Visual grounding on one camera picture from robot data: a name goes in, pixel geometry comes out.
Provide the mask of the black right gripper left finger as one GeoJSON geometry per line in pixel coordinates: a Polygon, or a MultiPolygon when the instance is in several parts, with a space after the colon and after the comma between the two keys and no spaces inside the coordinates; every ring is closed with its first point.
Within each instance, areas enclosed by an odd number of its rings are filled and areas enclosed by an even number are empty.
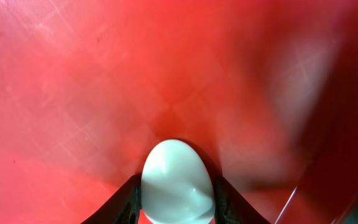
{"type": "Polygon", "coordinates": [[[130,177],[96,212],[81,224],[138,224],[141,175],[130,177]]]}

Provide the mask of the white plastic spoon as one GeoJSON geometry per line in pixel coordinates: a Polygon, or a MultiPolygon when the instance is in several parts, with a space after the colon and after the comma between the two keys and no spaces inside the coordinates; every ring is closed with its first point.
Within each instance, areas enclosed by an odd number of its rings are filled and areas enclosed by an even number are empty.
{"type": "Polygon", "coordinates": [[[148,155],[141,175],[141,205],[157,224],[209,224],[215,199],[211,178],[196,151],[168,139],[148,155]]]}

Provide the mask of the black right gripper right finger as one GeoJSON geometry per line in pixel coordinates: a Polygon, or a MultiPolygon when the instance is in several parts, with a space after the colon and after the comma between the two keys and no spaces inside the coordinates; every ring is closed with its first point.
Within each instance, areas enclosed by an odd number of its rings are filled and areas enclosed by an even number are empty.
{"type": "Polygon", "coordinates": [[[224,177],[214,181],[215,224],[270,224],[224,177]]]}

